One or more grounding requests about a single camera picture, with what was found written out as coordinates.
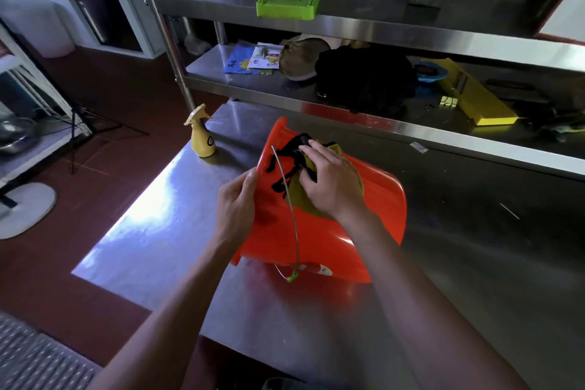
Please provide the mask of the person's left hand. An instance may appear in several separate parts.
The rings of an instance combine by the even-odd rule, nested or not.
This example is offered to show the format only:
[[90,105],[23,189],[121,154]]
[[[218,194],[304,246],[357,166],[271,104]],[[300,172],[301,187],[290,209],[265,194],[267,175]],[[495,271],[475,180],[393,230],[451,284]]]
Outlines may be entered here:
[[252,230],[254,211],[242,209],[242,173],[225,183],[218,192],[215,239],[234,253]]

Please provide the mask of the person's right hand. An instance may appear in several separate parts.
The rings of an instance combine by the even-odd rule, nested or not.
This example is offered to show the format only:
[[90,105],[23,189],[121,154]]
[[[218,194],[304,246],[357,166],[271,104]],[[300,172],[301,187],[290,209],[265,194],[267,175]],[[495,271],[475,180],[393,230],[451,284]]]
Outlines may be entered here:
[[[300,145],[299,150],[311,160],[311,140],[308,145]],[[344,158],[340,165],[316,167],[318,180],[329,182],[329,217],[339,224],[357,220],[366,215],[369,209],[364,203],[359,177],[355,169]],[[300,182],[314,182],[306,170],[300,173]]]

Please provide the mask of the yellow cloth with black pattern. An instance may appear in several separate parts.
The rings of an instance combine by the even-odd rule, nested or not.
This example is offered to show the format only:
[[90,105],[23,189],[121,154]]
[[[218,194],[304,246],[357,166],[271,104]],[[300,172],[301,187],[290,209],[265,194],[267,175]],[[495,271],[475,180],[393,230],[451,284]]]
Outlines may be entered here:
[[331,217],[314,206],[300,183],[302,170],[306,170],[314,182],[318,180],[316,166],[298,148],[300,145],[308,145],[311,139],[311,135],[307,133],[298,134],[291,138],[282,148],[273,151],[266,172],[273,172],[282,158],[291,158],[293,161],[292,168],[288,172],[285,171],[284,174],[280,174],[279,180],[272,184],[272,190],[275,193],[281,193],[282,198],[288,201],[292,207],[296,207],[310,215],[331,220]]

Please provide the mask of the orange plastic bucket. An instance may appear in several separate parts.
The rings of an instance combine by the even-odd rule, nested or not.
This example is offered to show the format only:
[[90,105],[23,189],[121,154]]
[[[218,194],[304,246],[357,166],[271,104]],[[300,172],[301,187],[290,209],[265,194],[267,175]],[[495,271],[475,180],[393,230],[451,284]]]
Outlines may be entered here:
[[355,283],[370,283],[352,240],[337,222],[292,207],[281,193],[272,190],[272,184],[279,180],[281,173],[292,168],[293,161],[282,158],[276,169],[267,173],[270,157],[296,135],[287,127],[285,117],[276,121],[268,135],[257,165],[252,231],[230,262],[236,266],[241,258],[250,258],[274,264],[288,282],[305,271]]

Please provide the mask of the person's right forearm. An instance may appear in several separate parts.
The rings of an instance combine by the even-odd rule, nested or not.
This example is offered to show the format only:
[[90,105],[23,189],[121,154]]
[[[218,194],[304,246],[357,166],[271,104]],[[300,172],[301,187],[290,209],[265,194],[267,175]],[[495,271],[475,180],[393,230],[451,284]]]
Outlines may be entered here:
[[530,390],[519,373],[359,204],[332,212],[369,272],[421,390]]

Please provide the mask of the person's left forearm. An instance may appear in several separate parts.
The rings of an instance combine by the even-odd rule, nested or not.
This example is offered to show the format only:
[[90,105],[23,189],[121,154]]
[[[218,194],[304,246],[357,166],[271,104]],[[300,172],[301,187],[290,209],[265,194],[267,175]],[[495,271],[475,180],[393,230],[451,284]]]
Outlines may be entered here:
[[217,232],[87,390],[179,390],[214,293],[244,239]]

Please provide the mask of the yellow spray bottle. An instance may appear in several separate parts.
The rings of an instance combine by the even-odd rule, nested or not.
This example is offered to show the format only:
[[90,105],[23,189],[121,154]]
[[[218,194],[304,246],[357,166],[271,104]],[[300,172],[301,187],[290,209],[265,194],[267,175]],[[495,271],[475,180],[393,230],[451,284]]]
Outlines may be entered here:
[[207,120],[211,119],[206,107],[206,104],[199,105],[184,123],[185,126],[191,127],[191,148],[201,158],[210,157],[216,151],[214,137],[206,127]]

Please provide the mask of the black cloth bundle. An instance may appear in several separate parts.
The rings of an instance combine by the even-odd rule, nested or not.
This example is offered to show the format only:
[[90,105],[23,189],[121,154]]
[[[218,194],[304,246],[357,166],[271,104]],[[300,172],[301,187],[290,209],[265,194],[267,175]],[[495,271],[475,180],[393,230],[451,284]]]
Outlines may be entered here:
[[318,96],[352,113],[398,116],[419,86],[406,55],[383,46],[346,45],[321,52],[315,71]]

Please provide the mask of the khaki cap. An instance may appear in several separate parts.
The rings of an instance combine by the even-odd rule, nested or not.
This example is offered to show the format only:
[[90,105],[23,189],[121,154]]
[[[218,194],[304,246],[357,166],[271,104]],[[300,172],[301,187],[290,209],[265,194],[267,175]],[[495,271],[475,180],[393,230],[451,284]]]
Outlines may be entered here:
[[279,72],[290,81],[303,82],[317,75],[315,65],[321,53],[331,47],[322,38],[287,40],[279,59]]

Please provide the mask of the white printed leaflet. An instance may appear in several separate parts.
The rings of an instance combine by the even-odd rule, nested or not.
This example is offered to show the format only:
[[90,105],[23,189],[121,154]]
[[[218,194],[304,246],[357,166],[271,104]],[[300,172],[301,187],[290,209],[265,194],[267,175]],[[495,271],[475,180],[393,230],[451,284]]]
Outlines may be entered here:
[[249,70],[278,70],[280,58],[284,50],[283,45],[259,42],[253,50],[247,63]]

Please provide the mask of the stainless steel shelf rack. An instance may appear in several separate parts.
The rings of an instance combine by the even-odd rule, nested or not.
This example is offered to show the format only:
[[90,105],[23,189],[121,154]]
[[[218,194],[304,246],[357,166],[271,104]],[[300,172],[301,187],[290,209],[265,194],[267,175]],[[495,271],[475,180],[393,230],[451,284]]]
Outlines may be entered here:
[[[464,125],[462,113],[452,125],[427,118],[397,120],[372,114],[352,114],[317,99],[313,86],[301,87],[286,82],[284,76],[225,75],[220,64],[229,56],[232,46],[221,34],[225,23],[258,27],[265,30],[308,33],[327,37],[365,41],[371,44],[393,46],[412,55],[447,56],[458,61],[471,59],[484,71],[497,73],[505,68],[542,70],[553,76],[585,75],[585,46],[509,34],[487,34],[482,31],[445,28],[444,23],[425,25],[391,22],[392,11],[406,13],[408,6],[401,0],[321,0],[315,18],[298,19],[261,18],[256,15],[256,0],[144,0],[152,10],[177,83],[189,107],[195,103],[191,90],[209,92],[227,98],[260,105],[329,117],[383,133],[401,135],[414,140],[438,145],[439,148],[469,153],[472,157],[527,166],[536,171],[562,173],[572,178],[585,178],[585,140],[577,138],[573,145],[575,156],[560,149],[560,143],[541,149],[537,142],[524,144],[518,124],[487,126],[487,131],[472,135],[472,126]],[[188,66],[183,64],[168,17],[178,16],[213,21],[219,45]]]

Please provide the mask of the blue paper sheet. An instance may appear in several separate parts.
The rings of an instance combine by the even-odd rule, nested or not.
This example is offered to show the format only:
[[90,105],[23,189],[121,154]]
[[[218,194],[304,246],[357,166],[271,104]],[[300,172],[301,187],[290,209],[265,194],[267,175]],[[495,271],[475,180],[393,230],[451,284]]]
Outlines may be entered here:
[[227,60],[224,62],[223,73],[232,75],[262,76],[274,74],[273,69],[249,69],[247,67],[255,47],[256,44],[241,40],[238,41],[229,53]]

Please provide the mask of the blue round dish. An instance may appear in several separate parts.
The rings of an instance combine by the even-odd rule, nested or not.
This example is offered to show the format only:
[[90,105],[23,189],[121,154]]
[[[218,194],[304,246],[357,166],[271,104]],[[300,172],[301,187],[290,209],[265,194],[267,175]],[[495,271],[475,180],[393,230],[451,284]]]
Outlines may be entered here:
[[449,71],[433,61],[420,61],[413,64],[420,83],[435,83],[445,79]]

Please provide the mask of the yellow vegetable slicer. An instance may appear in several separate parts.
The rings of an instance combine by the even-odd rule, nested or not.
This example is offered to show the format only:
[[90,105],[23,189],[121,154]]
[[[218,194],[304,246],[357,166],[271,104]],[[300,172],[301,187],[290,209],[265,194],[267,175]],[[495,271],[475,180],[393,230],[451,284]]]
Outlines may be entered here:
[[423,59],[420,63],[435,64],[446,71],[437,83],[449,98],[457,99],[460,108],[476,126],[506,126],[518,115],[494,93],[484,87],[468,71],[449,58]]

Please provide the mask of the black tripod stand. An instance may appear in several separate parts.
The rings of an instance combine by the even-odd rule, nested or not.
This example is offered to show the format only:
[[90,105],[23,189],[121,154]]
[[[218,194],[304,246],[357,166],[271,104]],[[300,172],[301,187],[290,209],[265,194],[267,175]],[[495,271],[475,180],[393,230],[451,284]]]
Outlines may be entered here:
[[[126,128],[131,132],[145,137],[150,136],[150,133],[142,129],[131,126],[127,123],[113,119],[106,115],[97,113],[94,109],[83,107],[79,104],[73,103],[70,106],[70,118],[63,119],[62,117],[53,116],[52,119],[64,122],[69,132],[69,141],[66,144],[67,153],[69,154],[69,174],[76,173],[76,152],[77,148],[82,144],[90,141],[93,137],[110,133],[119,129]],[[97,128],[95,121],[106,121],[112,125],[105,128]]]

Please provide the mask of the white round fan base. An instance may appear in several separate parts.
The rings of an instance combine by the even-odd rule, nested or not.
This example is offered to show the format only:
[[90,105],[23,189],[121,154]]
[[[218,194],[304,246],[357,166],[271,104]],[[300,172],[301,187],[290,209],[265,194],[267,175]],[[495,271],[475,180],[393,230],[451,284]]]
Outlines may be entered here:
[[56,191],[31,182],[0,194],[0,240],[11,239],[39,223],[55,206]]

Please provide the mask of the metal bowl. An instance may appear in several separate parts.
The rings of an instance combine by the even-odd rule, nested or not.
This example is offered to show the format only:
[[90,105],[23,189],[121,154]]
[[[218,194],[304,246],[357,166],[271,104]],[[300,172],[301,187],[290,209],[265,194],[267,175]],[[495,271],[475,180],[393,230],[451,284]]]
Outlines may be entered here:
[[0,157],[11,157],[32,149],[40,142],[39,124],[30,118],[0,116]]

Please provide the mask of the white plastic bin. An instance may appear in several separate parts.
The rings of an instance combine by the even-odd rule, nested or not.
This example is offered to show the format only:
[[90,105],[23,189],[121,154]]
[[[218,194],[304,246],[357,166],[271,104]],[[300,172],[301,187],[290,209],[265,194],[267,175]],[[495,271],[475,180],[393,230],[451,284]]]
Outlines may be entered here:
[[29,1],[11,5],[0,9],[0,17],[46,59],[62,58],[76,50],[52,2]]

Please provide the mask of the grey ribbed floor mat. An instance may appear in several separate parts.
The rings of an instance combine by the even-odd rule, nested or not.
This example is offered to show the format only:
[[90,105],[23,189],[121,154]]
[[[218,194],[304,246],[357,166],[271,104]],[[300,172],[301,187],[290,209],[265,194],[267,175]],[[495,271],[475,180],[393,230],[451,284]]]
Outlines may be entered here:
[[86,390],[101,369],[0,311],[0,390]]

